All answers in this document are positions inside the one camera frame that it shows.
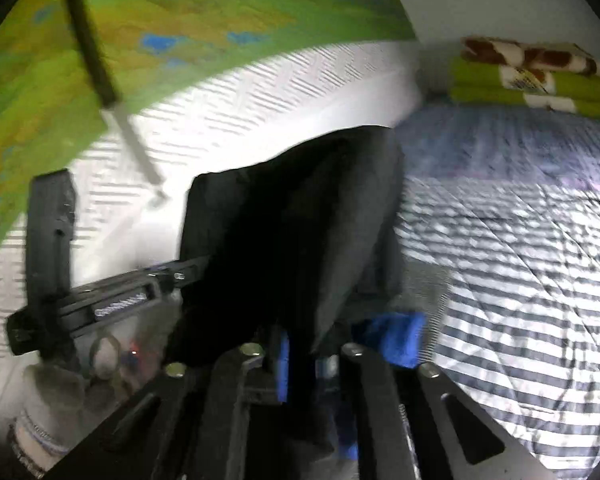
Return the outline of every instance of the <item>stack of folded textiles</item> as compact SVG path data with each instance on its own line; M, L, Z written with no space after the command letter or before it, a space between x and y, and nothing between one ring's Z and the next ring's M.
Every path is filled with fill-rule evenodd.
M576 44L466 38L454 60L456 102L525 105L600 118L600 60Z

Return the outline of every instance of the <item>white surface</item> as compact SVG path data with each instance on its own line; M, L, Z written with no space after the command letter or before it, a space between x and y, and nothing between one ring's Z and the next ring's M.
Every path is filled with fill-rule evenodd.
M310 48L223 73L145 110L136 128L170 196L157 205L120 138L104 135L70 168L78 194L74 284L174 258L197 174L261 162L331 130L394 125L421 104L417 65L407 43ZM24 229L20 219L0 247L0 437L17 410L23 368L9 356L2 326L26 300Z
M585 0L401 0L422 44L424 79L448 85L458 39L471 34L525 42L577 43L600 57L600 20Z

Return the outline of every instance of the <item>green blanket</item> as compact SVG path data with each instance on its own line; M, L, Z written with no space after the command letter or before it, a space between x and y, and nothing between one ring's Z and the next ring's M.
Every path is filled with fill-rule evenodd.
M461 103L500 103L547 108L600 119L600 103L569 97L538 95L487 86L453 86L451 98Z
M525 70L471 62L458 57L452 64L452 76L458 86L519 90L600 102L600 77L586 77L572 72Z
M263 57L353 41L412 40L399 0L87 0L131 112ZM36 174L106 130L63 0L20 0L0 27L0 241Z

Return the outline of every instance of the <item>silver screw head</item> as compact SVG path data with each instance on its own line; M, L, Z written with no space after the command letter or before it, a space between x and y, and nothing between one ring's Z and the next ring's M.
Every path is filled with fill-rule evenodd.
M174 379L180 379L184 377L184 373L187 371L187 367L183 363L169 363L164 367L164 372Z
M357 343L344 343L342 345L342 352L349 357L360 357L364 349Z
M257 355L264 354L262 346L260 346L258 343L245 343L240 346L240 352L248 355L249 357L256 357Z
M435 379L440 375L440 370L438 370L438 367L433 363L421 364L418 371L427 379Z

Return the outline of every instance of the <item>gray wall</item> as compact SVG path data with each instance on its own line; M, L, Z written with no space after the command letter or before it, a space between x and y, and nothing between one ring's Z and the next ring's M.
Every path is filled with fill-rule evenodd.
M584 0L401 0L422 44L425 83L448 88L448 62L470 34L568 41L600 57L600 20Z

